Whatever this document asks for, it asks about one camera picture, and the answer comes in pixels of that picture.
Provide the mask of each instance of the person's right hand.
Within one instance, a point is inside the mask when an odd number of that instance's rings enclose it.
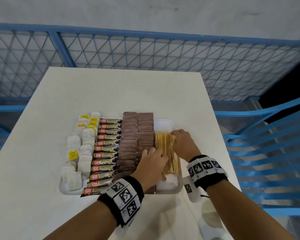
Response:
[[[193,157],[201,155],[189,132],[180,129],[172,131],[171,134],[176,136],[173,150],[179,157],[189,162]]]

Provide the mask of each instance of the white tray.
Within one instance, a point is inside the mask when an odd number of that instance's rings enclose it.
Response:
[[[114,117],[102,117],[104,119],[122,119],[122,118],[114,118]],[[174,129],[174,122],[169,119],[153,119],[154,123],[154,130],[155,132],[171,132]],[[178,187],[175,190],[157,190],[155,194],[177,194],[181,191],[183,182],[182,176],[178,177]],[[82,181],[82,188],[79,190],[69,191],[68,184],[62,183],[62,178],[60,178],[59,182],[59,190],[64,195],[81,195],[84,188],[87,187],[89,179],[83,179]]]

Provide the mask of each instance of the person's right arm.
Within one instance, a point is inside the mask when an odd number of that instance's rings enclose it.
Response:
[[[190,162],[193,157],[201,155],[188,132],[180,129],[171,134],[176,136],[173,149],[179,157]],[[294,239],[275,219],[229,181],[221,180],[208,186],[206,192],[235,240]]]

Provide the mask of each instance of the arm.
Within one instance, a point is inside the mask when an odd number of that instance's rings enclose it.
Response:
[[[131,174],[140,183],[143,192],[162,179],[161,172],[167,161],[168,157],[162,155],[161,149],[151,148],[149,152],[143,151],[136,171]],[[106,240],[116,227],[117,221],[108,206],[101,201],[96,201],[44,239]]]
[[[183,129],[176,136],[173,149],[185,161],[201,155],[190,134]],[[235,240],[283,240],[294,238],[270,215],[227,180],[206,188],[213,206]]]

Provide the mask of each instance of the wristband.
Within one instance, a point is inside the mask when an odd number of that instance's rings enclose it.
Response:
[[[117,226],[123,227],[131,224],[143,198],[141,184],[134,177],[126,176],[104,190],[98,201],[108,206],[117,221]]]
[[[226,171],[219,163],[206,155],[196,156],[191,159],[187,169],[194,185],[202,187],[205,191],[211,185],[222,180],[228,180]]]

